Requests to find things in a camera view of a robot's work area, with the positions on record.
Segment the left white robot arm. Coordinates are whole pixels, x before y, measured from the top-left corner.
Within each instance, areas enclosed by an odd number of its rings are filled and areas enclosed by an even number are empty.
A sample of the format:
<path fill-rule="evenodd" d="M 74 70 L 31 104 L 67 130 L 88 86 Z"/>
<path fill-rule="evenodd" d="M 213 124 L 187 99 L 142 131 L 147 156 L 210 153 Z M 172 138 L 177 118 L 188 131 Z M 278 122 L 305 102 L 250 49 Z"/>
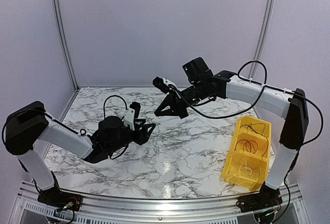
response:
<path fill-rule="evenodd" d="M 156 125 L 139 116 L 140 104 L 133 102 L 123 117 L 108 116 L 98 123 L 98 129 L 88 135 L 84 128 L 75 131 L 46 112 L 40 101 L 11 113 L 2 127 L 2 140 L 7 151 L 16 156 L 23 168 L 35 180 L 44 196 L 54 206 L 65 202 L 65 194 L 57 188 L 56 177 L 35 151 L 38 140 L 65 149 L 80 159 L 96 164 L 115 159 L 130 143 L 148 142 Z"/>

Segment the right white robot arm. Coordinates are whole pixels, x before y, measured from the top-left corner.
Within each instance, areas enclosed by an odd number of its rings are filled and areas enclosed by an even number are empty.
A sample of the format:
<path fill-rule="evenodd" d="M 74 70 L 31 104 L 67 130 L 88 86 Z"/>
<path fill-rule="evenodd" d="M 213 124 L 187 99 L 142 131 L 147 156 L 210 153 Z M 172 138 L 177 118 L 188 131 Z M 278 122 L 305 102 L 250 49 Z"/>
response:
<path fill-rule="evenodd" d="M 156 116 L 188 116 L 188 108 L 197 111 L 197 104 L 206 98 L 222 98 L 249 103 L 251 107 L 265 109 L 284 119 L 280 137 L 280 147 L 265 186 L 256 195 L 255 202 L 267 207 L 275 200 L 275 191 L 294 166 L 299 150 L 304 145 L 309 123 L 305 92 L 296 89 L 290 92 L 269 86 L 266 83 L 248 80 L 231 71 L 220 71 L 213 75 L 210 71 L 191 74 L 191 87 L 180 91 L 175 83 L 167 78 L 156 77 L 153 85 L 166 94 L 165 99 L 155 110 Z"/>

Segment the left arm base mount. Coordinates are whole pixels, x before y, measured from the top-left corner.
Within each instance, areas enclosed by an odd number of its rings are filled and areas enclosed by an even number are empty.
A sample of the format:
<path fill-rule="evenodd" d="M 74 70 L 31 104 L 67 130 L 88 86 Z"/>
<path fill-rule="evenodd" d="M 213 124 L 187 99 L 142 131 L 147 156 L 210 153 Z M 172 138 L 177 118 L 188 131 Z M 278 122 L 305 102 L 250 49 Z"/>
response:
<path fill-rule="evenodd" d="M 38 202 L 57 207 L 60 210 L 70 209 L 79 211 L 82 201 L 82 196 L 79 194 L 62 191 L 58 181 L 54 179 L 54 186 L 47 190 L 39 190 Z"/>

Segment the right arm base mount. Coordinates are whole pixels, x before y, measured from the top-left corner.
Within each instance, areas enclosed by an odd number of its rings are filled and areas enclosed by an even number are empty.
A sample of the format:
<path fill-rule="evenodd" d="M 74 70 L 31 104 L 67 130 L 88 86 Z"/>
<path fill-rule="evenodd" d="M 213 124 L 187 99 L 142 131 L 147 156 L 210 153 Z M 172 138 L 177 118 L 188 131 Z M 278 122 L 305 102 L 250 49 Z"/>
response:
<path fill-rule="evenodd" d="M 238 197 L 236 206 L 242 213 L 245 213 L 278 206 L 282 203 L 279 188 L 272 189 L 263 184 L 259 192 Z"/>

